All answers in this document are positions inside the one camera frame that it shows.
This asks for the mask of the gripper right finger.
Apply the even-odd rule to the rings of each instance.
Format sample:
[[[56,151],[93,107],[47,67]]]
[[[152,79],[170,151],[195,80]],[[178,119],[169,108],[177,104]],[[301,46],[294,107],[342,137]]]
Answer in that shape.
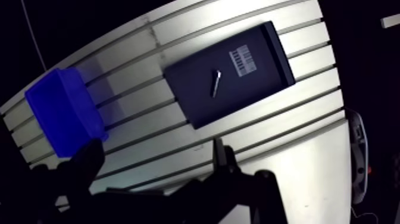
[[[236,206],[250,208],[251,223],[287,223],[275,174],[258,170],[246,174],[239,167],[233,148],[221,138],[212,140],[213,173],[194,179],[174,193],[179,223],[218,223]]]

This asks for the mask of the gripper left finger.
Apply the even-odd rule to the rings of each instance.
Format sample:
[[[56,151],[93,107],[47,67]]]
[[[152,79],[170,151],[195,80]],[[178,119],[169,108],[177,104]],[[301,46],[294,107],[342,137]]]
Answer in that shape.
[[[104,161],[102,142],[93,139],[54,169],[45,164],[35,166],[32,176],[38,181],[33,193],[37,197],[37,223],[104,222],[116,214],[125,192],[89,192]]]

